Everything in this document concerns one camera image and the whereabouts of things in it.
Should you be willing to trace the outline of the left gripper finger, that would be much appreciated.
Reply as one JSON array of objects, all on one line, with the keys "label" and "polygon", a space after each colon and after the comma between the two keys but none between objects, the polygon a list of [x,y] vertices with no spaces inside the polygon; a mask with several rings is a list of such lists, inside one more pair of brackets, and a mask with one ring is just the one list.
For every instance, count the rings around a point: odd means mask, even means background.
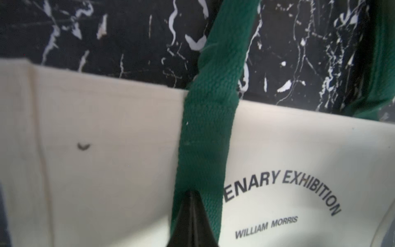
[{"label": "left gripper finger", "polygon": [[217,247],[200,193],[189,190],[185,193],[169,247]]}]

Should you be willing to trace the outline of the cream tote bag green handles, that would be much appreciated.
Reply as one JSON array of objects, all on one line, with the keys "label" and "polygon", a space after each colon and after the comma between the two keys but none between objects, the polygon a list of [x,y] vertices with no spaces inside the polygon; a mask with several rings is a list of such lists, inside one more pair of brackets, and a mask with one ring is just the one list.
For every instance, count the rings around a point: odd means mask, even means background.
[{"label": "cream tote bag green handles", "polygon": [[14,247],[164,247],[180,132],[221,247],[395,244],[394,1],[1,1]]}]

